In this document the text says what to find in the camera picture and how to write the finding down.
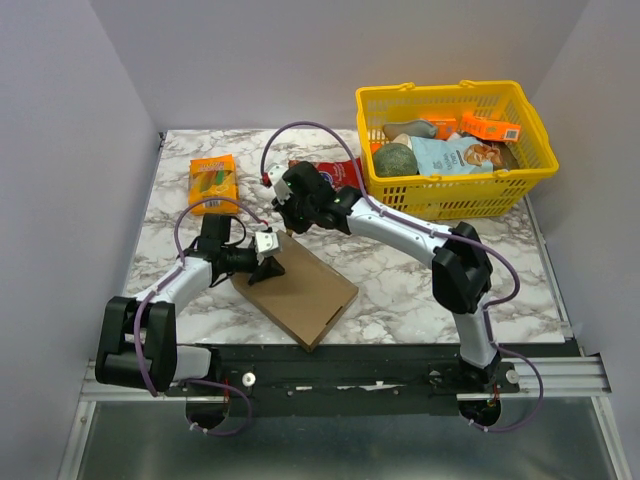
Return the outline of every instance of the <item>orange snack box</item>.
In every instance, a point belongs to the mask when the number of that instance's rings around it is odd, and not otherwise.
[[[210,197],[230,197],[238,199],[236,183],[236,162],[232,155],[216,158],[191,160],[189,167],[189,205]],[[238,213],[238,207],[231,202],[211,200],[198,205],[191,213]]]
[[[520,125],[486,117],[474,117],[470,113],[462,116],[460,130],[468,132],[481,140],[495,140],[498,142],[517,142],[520,137]]]
[[[424,118],[427,122],[438,127],[438,133],[433,138],[438,140],[447,140],[452,134],[458,130],[457,118]]]

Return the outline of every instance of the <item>gray wall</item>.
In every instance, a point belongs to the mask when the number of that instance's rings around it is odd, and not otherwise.
[[[560,162],[534,205],[579,338],[600,351],[640,476],[640,3],[593,0],[533,99]]]
[[[0,477],[49,479],[158,137],[88,2],[0,11]]]
[[[163,128],[354,126],[366,85],[513,79],[530,95],[586,0],[92,0]]]

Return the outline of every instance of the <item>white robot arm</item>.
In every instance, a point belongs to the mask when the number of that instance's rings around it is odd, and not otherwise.
[[[381,215],[380,210],[384,212],[389,207],[372,198],[363,198],[355,188],[343,187],[335,192],[308,162],[289,169],[274,165],[267,174],[276,193],[273,206],[282,215],[287,228],[304,233],[315,224],[349,235],[361,235],[400,250],[433,270],[434,296],[453,315],[460,336],[461,359],[477,369],[487,382],[490,380],[499,361],[491,327],[482,315],[484,297],[490,287],[491,263],[484,251],[455,245],[455,241],[423,231],[479,241],[473,227],[463,223],[452,229],[393,211],[394,217],[425,227],[422,230],[412,228]]]
[[[205,214],[200,236],[162,278],[134,297],[109,300],[96,355],[99,382],[141,386],[140,366],[131,341],[135,333],[129,333],[139,311],[146,332],[143,355],[158,389],[166,390],[175,381],[207,374],[211,352],[176,345],[176,317],[222,275],[250,273],[252,284],[284,274],[284,268],[273,257],[280,251],[276,233],[271,229],[255,232],[248,247],[239,247],[229,243],[231,218]]]

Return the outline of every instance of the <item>snack bag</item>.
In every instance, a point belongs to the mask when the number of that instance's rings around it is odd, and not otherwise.
[[[500,150],[474,137],[445,142],[411,137],[420,175],[465,175],[490,173],[505,167]]]
[[[362,172],[362,162],[360,158],[356,158],[358,168]],[[289,167],[293,167],[299,160],[290,160]],[[345,185],[352,187],[358,186],[358,177],[351,160],[343,162],[309,162],[322,174],[322,176],[331,184],[334,190],[338,190]]]
[[[236,164],[233,156],[198,158],[191,160],[189,167],[189,205],[210,197],[238,199]],[[205,213],[238,213],[238,207],[231,202],[211,200],[191,210],[194,215]]]

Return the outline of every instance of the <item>yellow plastic basket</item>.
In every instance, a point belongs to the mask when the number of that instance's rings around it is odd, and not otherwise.
[[[558,171],[542,121],[516,82],[471,82],[416,87],[413,83],[363,87],[356,92],[358,135],[367,189],[381,202],[427,220],[502,215],[541,179]],[[519,169],[476,175],[378,177],[371,143],[387,143],[382,125],[422,116],[461,118],[465,113],[521,125],[509,144]]]

